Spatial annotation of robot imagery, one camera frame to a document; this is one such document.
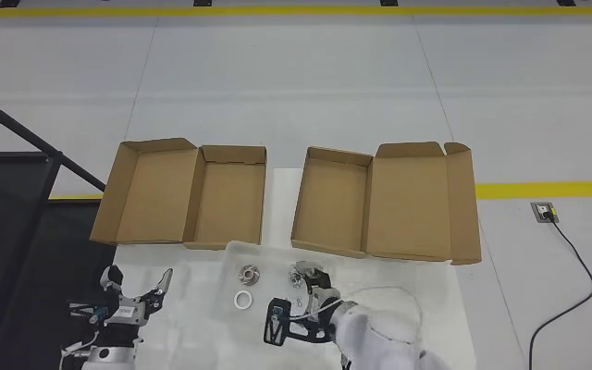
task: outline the white table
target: white table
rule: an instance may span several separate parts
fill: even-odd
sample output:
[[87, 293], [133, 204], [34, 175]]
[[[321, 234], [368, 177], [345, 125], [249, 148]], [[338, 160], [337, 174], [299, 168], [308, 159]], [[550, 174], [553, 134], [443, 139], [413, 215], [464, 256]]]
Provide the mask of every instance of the white table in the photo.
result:
[[[262, 244], [291, 248], [291, 225], [302, 170], [268, 170]], [[145, 342], [136, 360], [148, 369], [340, 369], [339, 350], [331, 343], [313, 345], [297, 340], [277, 348], [263, 343], [263, 332], [230, 327], [211, 318], [223, 251], [190, 251], [182, 245], [140, 245], [117, 248], [115, 264], [124, 273], [124, 293], [148, 291], [165, 270], [174, 274], [163, 309], [141, 330]], [[382, 284], [401, 285], [413, 292], [425, 314], [424, 346], [455, 370], [475, 370], [475, 352], [454, 268], [443, 263], [363, 260], [331, 256], [342, 294]], [[400, 305], [388, 290], [355, 297], [376, 308]]]

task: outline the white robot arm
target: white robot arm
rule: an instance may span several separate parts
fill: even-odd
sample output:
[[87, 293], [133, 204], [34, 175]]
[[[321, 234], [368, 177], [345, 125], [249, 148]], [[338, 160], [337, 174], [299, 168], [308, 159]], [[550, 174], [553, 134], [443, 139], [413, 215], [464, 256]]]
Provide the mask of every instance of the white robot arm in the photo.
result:
[[449, 370], [434, 353], [416, 344], [415, 325], [391, 312], [342, 303], [331, 316], [335, 344], [350, 370]]
[[[392, 312], [342, 301], [320, 265], [299, 262], [294, 268], [308, 289], [306, 313], [290, 316], [290, 301], [272, 300], [265, 322], [265, 343], [281, 346], [286, 338], [332, 341], [341, 351], [343, 370], [450, 370], [434, 353], [421, 349], [415, 323]], [[308, 334], [290, 331], [292, 323]]]

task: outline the black pole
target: black pole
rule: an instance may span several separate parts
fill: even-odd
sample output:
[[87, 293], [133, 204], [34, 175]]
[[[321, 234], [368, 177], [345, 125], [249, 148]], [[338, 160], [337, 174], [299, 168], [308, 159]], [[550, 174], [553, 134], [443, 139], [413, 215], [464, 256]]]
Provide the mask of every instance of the black pole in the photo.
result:
[[66, 157], [62, 152], [58, 151], [56, 148], [51, 146], [42, 138], [35, 135], [32, 131], [18, 123], [14, 118], [9, 116], [2, 110], [0, 110], [0, 124], [6, 126], [9, 130], [16, 133], [18, 136], [20, 136], [27, 142], [30, 142], [33, 146], [37, 147], [39, 150], [41, 150], [48, 156], [57, 157], [61, 162], [62, 166], [65, 166], [70, 171], [74, 172], [81, 178], [88, 181], [96, 189], [100, 191], [105, 191], [105, 185], [101, 180], [91, 175], [87, 170], [85, 170], [81, 166], [78, 166], [74, 161]]

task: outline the black cable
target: black cable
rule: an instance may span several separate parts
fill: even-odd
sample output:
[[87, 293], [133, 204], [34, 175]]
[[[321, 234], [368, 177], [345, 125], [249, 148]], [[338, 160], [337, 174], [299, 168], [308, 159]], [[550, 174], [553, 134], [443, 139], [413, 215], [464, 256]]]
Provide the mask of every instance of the black cable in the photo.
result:
[[[575, 249], [575, 247], [572, 244], [572, 242], [569, 239], [567, 239], [567, 237], [565, 236], [565, 234], [563, 234], [563, 232], [561, 231], [561, 229], [555, 223], [555, 216], [551, 212], [545, 212], [545, 213], [543, 213], [543, 217], [548, 218], [549, 221], [551, 221], [551, 224], [553, 224], [553, 226], [557, 229], [557, 231], [559, 231], [559, 233], [563, 236], [563, 238], [565, 239], [565, 241], [567, 241], [570, 244], [570, 246], [573, 249], [573, 252], [575, 253], [575, 256], [577, 257], [577, 260], [580, 261], [580, 264], [582, 265], [582, 267], [584, 268], [584, 270], [588, 274], [588, 277], [590, 278], [590, 281], [592, 281], [592, 274], [590, 274], [590, 270], [588, 269], [588, 266], [586, 266], [586, 264], [582, 260], [582, 257], [580, 257], [580, 253], [577, 252], [577, 250]], [[573, 305], [572, 307], [570, 307], [567, 310], [563, 311], [562, 313], [557, 314], [556, 316], [553, 316], [552, 318], [550, 318], [550, 320], [546, 321], [543, 325], [541, 325], [540, 327], [538, 327], [535, 330], [535, 333], [530, 338], [530, 350], [528, 352], [528, 370], [533, 370], [533, 348], [535, 346], [535, 338], [537, 337], [538, 332], [541, 331], [544, 327], [546, 327], [550, 323], [552, 323], [553, 321], [557, 320], [558, 318], [560, 318], [560, 317], [562, 317], [564, 315], [569, 314], [571, 311], [575, 310], [576, 308], [578, 308], [582, 304], [590, 301], [591, 298], [592, 298], [592, 292], [590, 292], [590, 294], [588, 294], [588, 296], [585, 297], [582, 301], [576, 303], [575, 305]]]

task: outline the white cable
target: white cable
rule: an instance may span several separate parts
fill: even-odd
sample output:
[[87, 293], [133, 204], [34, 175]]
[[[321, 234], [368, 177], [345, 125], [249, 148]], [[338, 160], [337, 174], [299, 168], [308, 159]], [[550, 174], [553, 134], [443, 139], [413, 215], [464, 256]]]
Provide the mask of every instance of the white cable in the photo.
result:
[[325, 311], [327, 308], [333, 307], [336, 304], [342, 303], [343, 301], [345, 301], [345, 300], [349, 299], [350, 297], [352, 297], [352, 296], [354, 296], [354, 295], [356, 295], [358, 293], [361, 293], [363, 291], [369, 291], [369, 290], [387, 290], [387, 289], [403, 291], [407, 295], [409, 295], [411, 298], [413, 298], [413, 301], [415, 302], [415, 306], [417, 307], [417, 316], [418, 316], [418, 322], [417, 322], [417, 325], [415, 327], [415, 340], [418, 340], [419, 339], [420, 332], [421, 332], [421, 329], [422, 329], [422, 326], [424, 324], [424, 310], [422, 310], [422, 306], [417, 301], [417, 298], [415, 298], [415, 296], [410, 291], [408, 291], [407, 289], [405, 289], [403, 287], [400, 287], [398, 285], [376, 285], [376, 286], [373, 286], [373, 287], [359, 288], [358, 290], [354, 290], [351, 293], [349, 293], [348, 295], [346, 295], [345, 298], [341, 298], [341, 299], [339, 299], [337, 301], [334, 301], [333, 303], [326, 305], [325, 307], [321, 308], [318, 311], [312, 312], [310, 314], [304, 314], [302, 316], [294, 316], [294, 317], [291, 317], [290, 318], [290, 321], [301, 320], [301, 319], [304, 319], [304, 318], [308, 318], [308, 317], [312, 317], [314, 315], [317, 315], [317, 314]]
[[94, 343], [94, 341], [99, 337], [99, 332], [98, 330], [94, 332], [94, 337], [92, 338], [91, 341], [89, 341], [88, 343], [84, 343], [82, 344], [81, 341], [72, 344], [71, 346], [67, 347], [65, 350], [62, 350], [62, 357], [59, 359], [59, 370], [62, 370], [62, 365], [64, 363], [64, 359], [68, 356], [70, 356], [70, 354], [74, 353], [77, 350], [81, 350], [84, 347], [88, 347], [91, 344]]

